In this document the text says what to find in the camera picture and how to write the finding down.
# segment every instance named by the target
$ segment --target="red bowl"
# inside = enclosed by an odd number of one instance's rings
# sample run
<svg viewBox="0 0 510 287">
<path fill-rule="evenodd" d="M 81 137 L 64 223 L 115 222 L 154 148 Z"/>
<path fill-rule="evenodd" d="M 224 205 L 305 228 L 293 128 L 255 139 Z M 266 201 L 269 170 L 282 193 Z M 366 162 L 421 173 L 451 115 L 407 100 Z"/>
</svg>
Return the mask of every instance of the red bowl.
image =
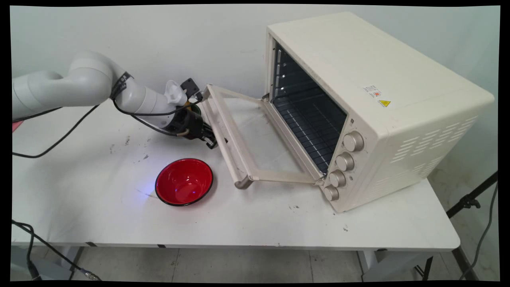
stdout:
<svg viewBox="0 0 510 287">
<path fill-rule="evenodd" d="M 213 172 L 207 163 L 183 158 L 160 172 L 156 179 L 156 195 L 166 204 L 185 206 L 202 199 L 212 184 Z"/>
</svg>

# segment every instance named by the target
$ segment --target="white robotic arm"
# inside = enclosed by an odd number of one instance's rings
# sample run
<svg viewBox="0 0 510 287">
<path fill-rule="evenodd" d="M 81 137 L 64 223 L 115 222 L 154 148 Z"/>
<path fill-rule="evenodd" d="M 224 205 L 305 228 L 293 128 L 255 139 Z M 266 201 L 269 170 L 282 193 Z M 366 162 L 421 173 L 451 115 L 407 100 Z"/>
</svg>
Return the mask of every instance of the white robotic arm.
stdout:
<svg viewBox="0 0 510 287">
<path fill-rule="evenodd" d="M 76 54 L 65 78 L 55 72 L 39 71 L 12 79 L 12 118 L 14 121 L 59 107 L 95 106 L 108 98 L 115 101 L 122 112 L 164 114 L 184 106 L 188 97 L 196 92 L 196 85 L 193 91 L 184 93 L 174 81 L 168 81 L 165 94 L 157 93 L 137 84 L 109 58 L 85 51 Z M 187 130 L 183 134 L 186 138 L 207 141 L 209 148 L 216 146 L 211 127 L 203 122 L 199 113 L 190 109 L 166 115 L 138 115 L 136 118 L 172 134 Z"/>
</svg>

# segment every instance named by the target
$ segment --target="toaster oven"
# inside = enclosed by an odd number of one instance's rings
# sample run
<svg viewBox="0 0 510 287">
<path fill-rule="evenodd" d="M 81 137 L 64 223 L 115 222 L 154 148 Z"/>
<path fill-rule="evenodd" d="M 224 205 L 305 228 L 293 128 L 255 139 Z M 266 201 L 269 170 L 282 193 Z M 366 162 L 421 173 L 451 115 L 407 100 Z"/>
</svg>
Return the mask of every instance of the toaster oven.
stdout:
<svg viewBox="0 0 510 287">
<path fill-rule="evenodd" d="M 204 92 L 234 185 L 313 184 L 338 212 L 426 178 L 494 100 L 350 12 L 269 26 L 265 55 L 265 96 Z"/>
</svg>

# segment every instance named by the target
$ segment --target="black bowl rim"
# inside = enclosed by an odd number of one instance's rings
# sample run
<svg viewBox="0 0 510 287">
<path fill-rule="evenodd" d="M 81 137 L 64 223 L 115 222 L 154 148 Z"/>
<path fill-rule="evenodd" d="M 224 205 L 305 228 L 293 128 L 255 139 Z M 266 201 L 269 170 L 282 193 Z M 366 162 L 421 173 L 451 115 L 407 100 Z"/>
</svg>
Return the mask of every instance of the black bowl rim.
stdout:
<svg viewBox="0 0 510 287">
<path fill-rule="evenodd" d="M 167 168 L 169 165 L 171 165 L 172 163 L 176 162 L 176 161 L 180 161 L 180 160 L 183 160 L 183 159 L 196 159 L 198 161 L 201 161 L 203 162 L 208 168 L 209 168 L 209 171 L 211 171 L 211 184 L 209 185 L 209 188 L 207 189 L 207 191 L 199 198 L 195 199 L 194 201 L 192 202 L 188 202 L 188 203 L 185 203 L 185 204 L 174 204 L 174 203 L 169 203 L 167 201 L 165 201 L 164 199 L 162 199 L 159 194 L 158 194 L 158 189 L 157 189 L 157 185 L 158 185 L 158 179 L 159 179 L 159 176 L 161 175 L 161 173 L 165 170 L 165 168 Z M 167 164 L 163 169 L 161 169 L 160 173 L 158 174 L 158 176 L 156 177 L 156 182 L 154 183 L 154 191 L 156 192 L 156 195 L 158 196 L 158 198 L 163 201 L 164 203 L 168 204 L 168 205 L 171 205 L 171 206 L 186 206 L 186 205 L 190 205 L 190 204 L 193 204 L 197 201 L 199 201 L 200 199 L 202 199 L 204 196 L 206 196 L 209 191 L 211 190 L 211 187 L 213 186 L 213 182 L 214 182 L 214 174 L 213 174 L 213 170 L 211 169 L 211 167 L 203 160 L 200 160 L 198 158 L 193 158 L 193 157 L 185 157 L 185 158 L 181 158 L 181 159 L 178 159 L 178 160 L 174 160 L 173 162 Z"/>
</svg>

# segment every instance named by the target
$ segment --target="oven door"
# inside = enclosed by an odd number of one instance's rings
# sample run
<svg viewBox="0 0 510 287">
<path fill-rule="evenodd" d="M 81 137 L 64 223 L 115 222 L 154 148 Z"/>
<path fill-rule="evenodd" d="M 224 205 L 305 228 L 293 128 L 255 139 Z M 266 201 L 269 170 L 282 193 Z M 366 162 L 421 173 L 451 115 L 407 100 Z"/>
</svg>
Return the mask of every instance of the oven door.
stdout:
<svg viewBox="0 0 510 287">
<path fill-rule="evenodd" d="M 203 96 L 204 113 L 237 188 L 256 180 L 316 182 L 279 135 L 266 102 L 211 84 Z"/>
</svg>

